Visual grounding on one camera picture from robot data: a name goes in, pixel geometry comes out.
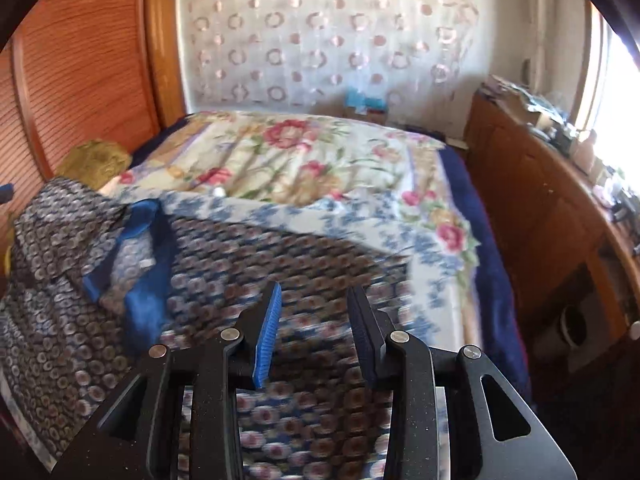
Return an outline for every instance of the wooden dresser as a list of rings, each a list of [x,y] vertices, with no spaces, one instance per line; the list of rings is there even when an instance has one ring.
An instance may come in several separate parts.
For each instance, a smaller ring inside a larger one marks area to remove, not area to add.
[[[523,338],[594,290],[617,340],[638,318],[640,262],[586,176],[532,136],[525,115],[478,93],[465,130],[467,167],[511,279]]]

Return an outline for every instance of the navy blue mattress cover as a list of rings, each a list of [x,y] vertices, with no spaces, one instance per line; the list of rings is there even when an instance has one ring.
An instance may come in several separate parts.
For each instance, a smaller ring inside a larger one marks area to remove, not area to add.
[[[164,129],[133,153],[131,167],[138,166],[172,133],[185,126],[186,118]],[[483,350],[520,395],[530,401],[527,355],[515,319],[513,291],[495,243],[484,205],[471,183],[465,164],[452,147],[440,151],[453,201],[480,242],[476,270]]]

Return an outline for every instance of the window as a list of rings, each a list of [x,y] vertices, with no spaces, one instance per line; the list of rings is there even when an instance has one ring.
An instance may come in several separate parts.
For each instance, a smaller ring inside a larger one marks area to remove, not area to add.
[[[640,192],[640,70],[591,6],[591,46],[576,126],[598,134],[596,155]]]

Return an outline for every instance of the silver rivet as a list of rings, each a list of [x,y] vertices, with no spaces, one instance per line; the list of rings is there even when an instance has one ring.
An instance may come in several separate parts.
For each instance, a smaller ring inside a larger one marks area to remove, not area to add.
[[[406,343],[409,341],[409,335],[407,332],[403,332],[402,330],[394,330],[391,333],[391,341],[395,341],[396,343]]]
[[[225,341],[235,341],[240,337],[240,331],[237,328],[225,328],[220,332],[220,337]]]
[[[462,353],[469,359],[478,359],[482,355],[481,349],[474,345],[467,345],[462,349]]]
[[[149,356],[153,359],[158,359],[160,357],[164,357],[166,354],[166,346],[164,345],[153,345],[149,349]]]

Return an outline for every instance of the blue strap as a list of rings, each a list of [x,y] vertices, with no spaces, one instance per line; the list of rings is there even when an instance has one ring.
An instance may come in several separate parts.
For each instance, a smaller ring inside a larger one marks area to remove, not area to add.
[[[97,303],[111,286],[111,270],[122,242],[148,230],[156,264],[145,272],[125,295],[124,341],[127,354],[137,358],[158,342],[166,321],[166,297],[177,243],[158,200],[141,200],[131,205],[131,216],[107,256],[84,276],[82,284]]]

